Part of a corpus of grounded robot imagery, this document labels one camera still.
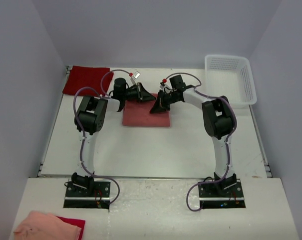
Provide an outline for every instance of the folded pink cloth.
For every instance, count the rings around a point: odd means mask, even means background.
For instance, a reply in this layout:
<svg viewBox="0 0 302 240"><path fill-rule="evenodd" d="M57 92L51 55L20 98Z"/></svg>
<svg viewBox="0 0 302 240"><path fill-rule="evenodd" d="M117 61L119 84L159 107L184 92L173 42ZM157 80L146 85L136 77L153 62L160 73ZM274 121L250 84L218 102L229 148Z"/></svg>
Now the folded pink cloth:
<svg viewBox="0 0 302 240"><path fill-rule="evenodd" d="M128 127L170 127L169 112L150 114L155 100L147 102L126 101L123 111L122 125Z"/></svg>
<svg viewBox="0 0 302 240"><path fill-rule="evenodd" d="M14 231L14 240L78 240L81 228L53 214L31 211Z"/></svg>

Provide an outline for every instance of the black metal base plate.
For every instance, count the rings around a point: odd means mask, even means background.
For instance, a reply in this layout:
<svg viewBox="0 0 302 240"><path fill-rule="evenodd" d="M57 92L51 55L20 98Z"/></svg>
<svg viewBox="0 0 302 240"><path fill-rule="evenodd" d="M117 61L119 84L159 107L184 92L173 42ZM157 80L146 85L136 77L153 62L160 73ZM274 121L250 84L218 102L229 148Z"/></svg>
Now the black metal base plate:
<svg viewBox="0 0 302 240"><path fill-rule="evenodd" d="M200 206L202 209L245 208L241 182L221 190L215 184L199 185Z"/></svg>
<svg viewBox="0 0 302 240"><path fill-rule="evenodd" d="M67 199L64 199L64 208L109 209L110 200L100 198L110 197L110 182L95 181L94 191L89 193L86 189L73 185L71 181L66 182L65 186Z"/></svg>

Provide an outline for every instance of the white plastic basket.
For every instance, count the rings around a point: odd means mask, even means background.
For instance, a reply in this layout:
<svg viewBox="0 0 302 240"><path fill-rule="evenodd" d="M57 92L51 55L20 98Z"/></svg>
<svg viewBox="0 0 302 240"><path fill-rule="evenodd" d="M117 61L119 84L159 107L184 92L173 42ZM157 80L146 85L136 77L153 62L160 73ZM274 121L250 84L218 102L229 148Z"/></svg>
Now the white plastic basket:
<svg viewBox="0 0 302 240"><path fill-rule="evenodd" d="M205 57L207 94L226 96L234 108L242 108L257 101L250 62L231 55Z"/></svg>

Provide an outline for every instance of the white wall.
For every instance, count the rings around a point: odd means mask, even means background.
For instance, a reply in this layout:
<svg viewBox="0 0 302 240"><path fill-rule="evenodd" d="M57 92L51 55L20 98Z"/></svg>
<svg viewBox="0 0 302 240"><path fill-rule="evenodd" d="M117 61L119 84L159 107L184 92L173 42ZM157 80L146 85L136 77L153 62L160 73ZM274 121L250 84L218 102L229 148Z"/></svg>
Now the white wall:
<svg viewBox="0 0 302 240"><path fill-rule="evenodd" d="M65 65L203 68L249 57L281 0L33 0Z"/></svg>
<svg viewBox="0 0 302 240"><path fill-rule="evenodd" d="M284 0L250 58L254 113L302 239L302 0Z"/></svg>
<svg viewBox="0 0 302 240"><path fill-rule="evenodd" d="M0 240L36 176L64 72L33 3L0 0Z"/></svg>

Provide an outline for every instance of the red towel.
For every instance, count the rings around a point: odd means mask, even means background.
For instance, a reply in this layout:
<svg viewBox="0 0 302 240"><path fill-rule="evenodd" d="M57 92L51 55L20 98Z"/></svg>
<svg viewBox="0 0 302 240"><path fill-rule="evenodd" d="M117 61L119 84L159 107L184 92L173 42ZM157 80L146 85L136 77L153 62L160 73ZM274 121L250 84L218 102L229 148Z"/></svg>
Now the red towel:
<svg viewBox="0 0 302 240"><path fill-rule="evenodd" d="M71 218L65 218L65 217L61 217L61 216L57 216L59 219L61 219L63 222L67 223L67 224L71 224L73 226L78 226L79 228L81 228L81 232L79 235L78 240L82 239L83 236L83 231L84 231L84 225L85 225L85 221L84 220L80 220L80 219L71 219Z"/></svg>
<svg viewBox="0 0 302 240"><path fill-rule="evenodd" d="M109 72L110 69L106 67L84 67L84 66L73 66L70 71L69 79L63 89L64 94L75 95L76 92L82 87L94 88L99 94L103 94L100 87L102 77ZM108 90L110 83L113 78L113 73L109 73L103 80L103 89ZM83 90L79 96L92 95L94 94L91 90Z"/></svg>
<svg viewBox="0 0 302 240"><path fill-rule="evenodd" d="M169 128L169 112L150 114L154 101L138 103L136 101L126 101L123 111L122 124L128 127L163 127Z"/></svg>

